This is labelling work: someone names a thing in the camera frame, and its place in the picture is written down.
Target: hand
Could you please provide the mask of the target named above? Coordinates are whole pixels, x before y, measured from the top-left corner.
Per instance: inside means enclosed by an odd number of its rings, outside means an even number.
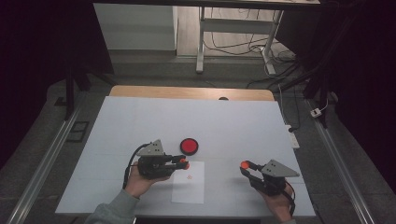
[[[137,169],[137,161],[131,166],[131,173],[129,174],[128,183],[125,187],[125,191],[134,196],[135,198],[139,198],[140,195],[146,193],[149,190],[149,187],[158,181],[164,181],[169,179],[170,176],[157,178],[157,179],[146,179],[145,177],[139,174],[139,170]]]
[[[293,190],[289,184],[286,184],[285,191],[291,195]],[[290,202],[283,194],[268,196],[261,191],[258,191],[267,203],[268,208],[274,214],[279,222],[286,222],[291,220]]]

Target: white paper sheet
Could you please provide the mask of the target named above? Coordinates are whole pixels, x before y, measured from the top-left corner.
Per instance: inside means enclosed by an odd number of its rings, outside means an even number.
[[[172,203],[204,203],[205,163],[190,161],[188,170],[174,172]]]

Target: table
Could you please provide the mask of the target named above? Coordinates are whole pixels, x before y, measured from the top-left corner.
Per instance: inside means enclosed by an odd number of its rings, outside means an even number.
[[[188,159],[205,163],[204,203],[172,203],[173,175],[142,196],[137,217],[269,217],[240,174],[239,163],[276,159],[301,173],[269,91],[116,86],[104,101],[56,213],[87,214],[110,202],[120,191],[132,151],[141,144],[161,138],[166,154],[179,155],[180,141],[192,136],[200,149]],[[295,216],[314,216],[303,177],[288,180],[298,195]]]

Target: floor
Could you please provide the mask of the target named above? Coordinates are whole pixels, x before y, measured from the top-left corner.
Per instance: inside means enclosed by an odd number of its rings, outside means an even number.
[[[216,13],[219,13],[217,9],[214,10],[214,15]],[[220,13],[221,16],[225,16],[223,9],[220,10]],[[182,33],[179,33],[179,40],[182,39],[181,36]],[[218,45],[234,44],[232,42],[221,42],[222,37],[216,36],[216,41],[218,39]],[[246,36],[241,35],[238,41],[246,41]],[[111,54],[115,75],[108,76],[121,85],[236,89],[268,89],[271,86],[271,88],[276,88],[276,84],[273,84],[273,82],[277,79],[268,78],[265,75],[262,59],[257,57],[256,54],[251,54],[245,58],[224,57],[225,54],[217,57],[215,57],[216,55],[209,55],[213,57],[205,59],[205,71],[198,76],[195,73],[195,60],[191,56],[194,55],[193,50],[194,47],[185,49],[184,53],[179,51],[178,57],[150,52],[140,52],[139,54],[115,52]],[[283,71],[287,67],[287,64],[276,64],[276,71]],[[295,71],[281,81],[292,80],[299,76],[300,72]],[[77,97],[84,96],[76,122],[87,124],[87,130],[85,133],[71,132],[67,135],[67,140],[62,146],[46,182],[35,198],[33,206],[30,210],[28,209],[29,213],[25,223],[83,223],[85,220],[84,216],[68,217],[56,215],[54,211],[63,195],[68,179],[73,174],[74,167],[89,137],[101,104],[111,90],[111,86],[102,79],[92,75],[89,75],[89,79],[92,83],[89,91],[76,91]],[[248,85],[252,80],[261,80],[261,82]],[[318,214],[316,217],[297,217],[297,222],[308,224],[362,223],[350,196],[347,194],[343,181],[337,173],[329,150],[319,134],[316,121],[309,115],[310,108],[301,95],[303,88],[304,83],[283,92],[282,95],[276,94],[279,106],[283,107],[287,123],[298,128],[294,133],[299,141],[300,148],[295,150],[295,155],[304,175],[311,201]],[[24,137],[13,157],[0,171],[0,223],[7,222],[43,155],[64,123],[65,108],[56,104],[60,97],[65,97],[64,81],[49,88],[48,100],[43,106],[41,114]],[[316,104],[315,100],[308,102],[311,105]],[[331,99],[327,108],[328,131],[358,186],[363,200],[367,203],[375,223],[385,223],[387,220],[389,223],[396,223],[394,219],[390,220],[390,216],[394,215],[394,211],[390,208],[396,207],[395,194],[375,169],[364,150],[338,120],[334,113],[335,106],[336,101]],[[154,221],[155,223],[219,223],[218,220],[207,219],[188,221],[140,219],[138,223],[153,223]],[[234,220],[232,223],[245,223],[245,221]]]

